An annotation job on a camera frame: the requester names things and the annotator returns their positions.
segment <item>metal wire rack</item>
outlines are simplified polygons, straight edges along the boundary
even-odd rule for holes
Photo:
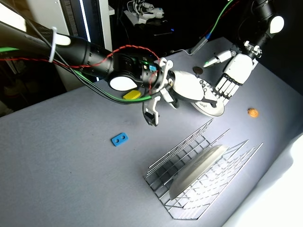
[[[261,143],[257,147],[243,151],[242,148],[248,142],[246,140],[229,148],[177,198],[170,200],[169,188],[178,172],[195,156],[218,142],[229,131],[224,132],[213,142],[209,142],[203,133],[211,122],[212,119],[152,164],[145,176],[148,185],[174,219],[199,219],[263,145]]]

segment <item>tabletop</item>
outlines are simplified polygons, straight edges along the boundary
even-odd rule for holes
[[[179,52],[168,59],[174,70],[192,72],[230,46],[220,38],[194,56]],[[205,69],[202,77],[214,83],[224,65]],[[249,117],[250,107],[259,118]],[[180,221],[143,176],[211,118],[185,102],[174,110],[162,101],[157,109],[160,123],[151,127],[142,105],[115,104],[81,87],[0,118],[0,226],[222,226],[303,123],[303,97],[258,64],[205,137],[231,129],[222,143],[264,145],[200,220]],[[114,147],[110,139],[122,132],[129,140]]]

